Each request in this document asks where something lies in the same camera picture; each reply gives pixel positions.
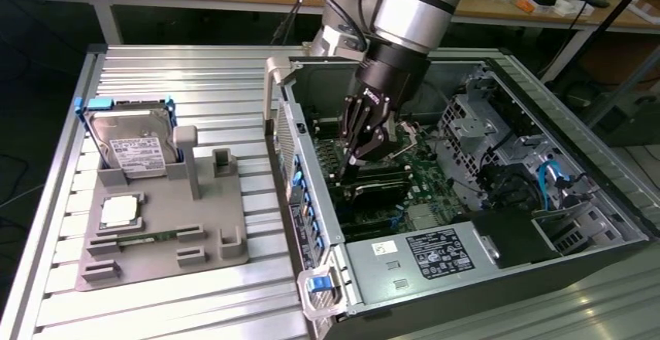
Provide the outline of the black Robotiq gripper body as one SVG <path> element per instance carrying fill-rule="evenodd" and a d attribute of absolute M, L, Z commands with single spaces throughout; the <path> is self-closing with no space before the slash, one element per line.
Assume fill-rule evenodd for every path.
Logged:
<path fill-rule="evenodd" d="M 398 44 L 374 42 L 359 63 L 356 78 L 399 109 L 412 99 L 431 65 L 428 55 Z"/>

